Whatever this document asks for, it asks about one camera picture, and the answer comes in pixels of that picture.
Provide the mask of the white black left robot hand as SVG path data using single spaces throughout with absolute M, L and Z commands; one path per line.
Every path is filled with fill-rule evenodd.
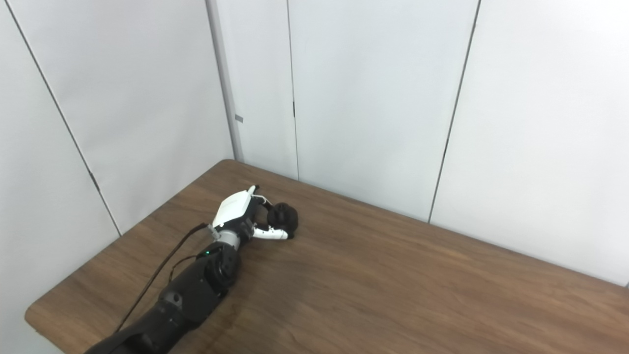
M 239 247 L 254 238 L 285 240 L 295 236 L 297 210 L 286 203 L 271 203 L 256 194 L 259 188 L 255 184 L 222 201 L 209 226 L 215 240 Z

